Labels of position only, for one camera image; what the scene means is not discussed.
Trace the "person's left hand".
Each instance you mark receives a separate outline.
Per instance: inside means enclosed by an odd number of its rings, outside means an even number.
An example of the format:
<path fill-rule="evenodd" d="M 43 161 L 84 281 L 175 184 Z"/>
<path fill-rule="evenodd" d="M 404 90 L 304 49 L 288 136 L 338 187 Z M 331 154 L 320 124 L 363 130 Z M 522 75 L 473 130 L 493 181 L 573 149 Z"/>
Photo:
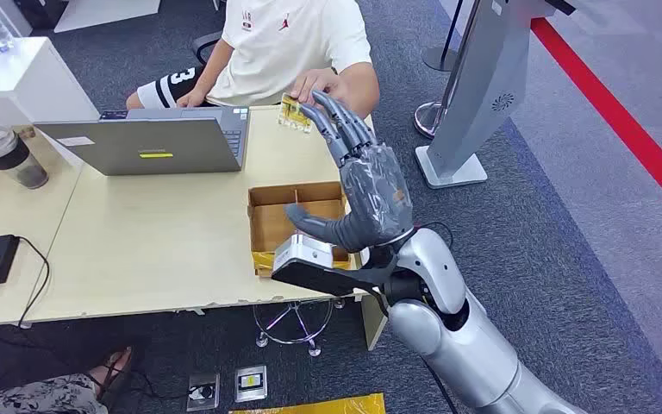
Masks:
<path fill-rule="evenodd" d="M 301 104 L 315 105 L 313 91 L 322 91 L 331 97 L 343 99 L 347 86 L 332 68 L 311 69 L 297 77 L 289 95 Z"/>

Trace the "person's right hand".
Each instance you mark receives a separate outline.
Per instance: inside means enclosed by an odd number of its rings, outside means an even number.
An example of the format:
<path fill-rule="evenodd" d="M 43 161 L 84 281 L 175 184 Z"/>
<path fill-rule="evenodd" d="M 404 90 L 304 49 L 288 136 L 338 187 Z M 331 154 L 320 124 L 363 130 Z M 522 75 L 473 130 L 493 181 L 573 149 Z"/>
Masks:
<path fill-rule="evenodd" d="M 199 88 L 193 88 L 177 100 L 177 106 L 179 108 L 201 107 L 206 104 L 206 94 L 206 91 L 202 91 Z"/>

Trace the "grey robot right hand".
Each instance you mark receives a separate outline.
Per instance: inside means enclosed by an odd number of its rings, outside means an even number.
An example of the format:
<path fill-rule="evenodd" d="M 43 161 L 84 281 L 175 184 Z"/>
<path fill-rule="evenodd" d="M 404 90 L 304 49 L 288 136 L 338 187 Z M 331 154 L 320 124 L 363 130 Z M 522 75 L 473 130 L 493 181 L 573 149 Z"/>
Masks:
<path fill-rule="evenodd" d="M 413 229 L 412 203 L 393 149 L 353 110 L 323 91 L 300 111 L 316 125 L 339 169 L 351 211 L 341 219 L 310 215 L 299 204 L 284 211 L 291 223 L 319 241 L 349 252 L 384 245 Z"/>

